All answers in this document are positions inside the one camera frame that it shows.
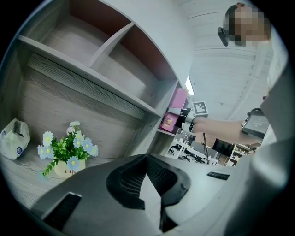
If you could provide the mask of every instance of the shelf divider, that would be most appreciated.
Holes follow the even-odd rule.
[[[100,73],[92,70],[91,68],[87,67],[86,65],[74,60],[73,58],[52,49],[42,43],[39,43],[35,40],[30,38],[19,36],[18,39],[28,45],[33,52],[42,57],[78,74],[79,76],[85,78],[86,80],[91,81],[92,83],[108,90],[109,92],[115,94],[116,96],[128,101],[129,103],[133,104],[134,106],[157,116],[161,116],[158,111],[152,108],[147,103],[143,102],[133,94],[126,91],[124,88],[118,86],[115,82],[111,81],[110,79],[104,77]]]
[[[125,34],[130,30],[130,28],[134,25],[133,22],[129,23],[122,29],[120,29],[117,33],[111,36],[92,56],[89,60],[87,66],[92,70],[97,71],[104,60],[108,57],[114,47],[121,42]]]

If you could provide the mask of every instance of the white ceiling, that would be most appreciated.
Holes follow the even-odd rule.
[[[223,46],[217,28],[222,27],[226,10],[237,0],[171,1],[182,9],[195,36],[195,57],[189,73],[194,100],[206,101],[210,118],[244,120],[267,93],[270,46],[237,47],[231,42]]]

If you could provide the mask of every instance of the person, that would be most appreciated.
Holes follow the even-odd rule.
[[[229,40],[239,46],[245,47],[247,43],[258,42],[271,44],[274,54],[267,78],[269,92],[288,60],[288,51],[275,28],[259,9],[237,3],[226,11],[223,29]],[[229,143],[257,143],[258,140],[241,132],[242,124],[243,121],[220,121],[198,117],[194,120],[193,133],[203,132]],[[275,134],[269,126],[261,146],[275,141]]]

